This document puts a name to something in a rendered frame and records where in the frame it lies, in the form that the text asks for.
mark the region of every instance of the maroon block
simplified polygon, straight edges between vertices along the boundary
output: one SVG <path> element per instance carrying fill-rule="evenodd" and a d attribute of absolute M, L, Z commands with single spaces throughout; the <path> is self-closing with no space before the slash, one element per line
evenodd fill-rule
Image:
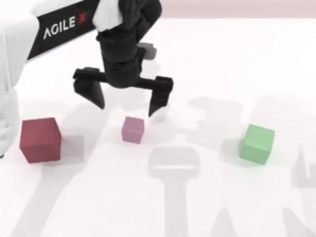
<path fill-rule="evenodd" d="M 60 160 L 61 133 L 55 118 L 22 121 L 20 149 L 28 163 Z"/>
<path fill-rule="evenodd" d="M 140 144 L 144 130 L 145 124 L 142 119 L 126 117 L 122 128 L 123 141 Z"/>

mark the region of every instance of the red letter x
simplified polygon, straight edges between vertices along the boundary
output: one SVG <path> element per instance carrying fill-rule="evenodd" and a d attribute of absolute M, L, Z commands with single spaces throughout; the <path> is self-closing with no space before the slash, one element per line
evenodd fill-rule
<path fill-rule="evenodd" d="M 79 14 L 79 18 L 77 19 L 78 24 L 85 22 L 85 12 Z"/>

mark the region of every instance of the small cube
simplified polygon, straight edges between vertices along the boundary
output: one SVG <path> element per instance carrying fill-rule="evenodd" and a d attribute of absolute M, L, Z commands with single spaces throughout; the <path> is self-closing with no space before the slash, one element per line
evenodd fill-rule
<path fill-rule="evenodd" d="M 144 120 L 126 117 L 122 128 L 122 139 L 125 142 L 140 144 L 145 130 Z"/>
<path fill-rule="evenodd" d="M 20 149 L 28 163 L 60 160 L 61 133 L 55 118 L 22 121 Z"/>
<path fill-rule="evenodd" d="M 240 158 L 265 164 L 271 153 L 274 137 L 273 130 L 250 124 L 240 151 Z"/>

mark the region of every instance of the green cube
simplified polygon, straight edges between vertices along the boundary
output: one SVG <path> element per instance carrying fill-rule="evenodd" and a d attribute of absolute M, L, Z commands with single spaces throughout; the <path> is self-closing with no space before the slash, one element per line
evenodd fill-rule
<path fill-rule="evenodd" d="M 265 164 L 271 153 L 275 132 L 250 124 L 240 151 L 240 158 Z"/>

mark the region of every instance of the logo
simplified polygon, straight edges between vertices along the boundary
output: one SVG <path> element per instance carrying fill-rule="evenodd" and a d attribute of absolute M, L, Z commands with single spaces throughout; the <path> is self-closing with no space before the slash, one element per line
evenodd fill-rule
<path fill-rule="evenodd" d="M 45 29 L 44 37 L 43 39 L 50 38 L 52 36 L 55 36 L 61 32 L 65 32 L 71 28 L 76 27 L 76 24 L 80 25 L 86 21 L 86 13 L 80 13 L 79 16 L 76 18 L 76 16 L 72 16 L 68 18 L 67 20 L 62 20 L 58 23 L 55 23 L 51 27 L 47 27 Z"/>

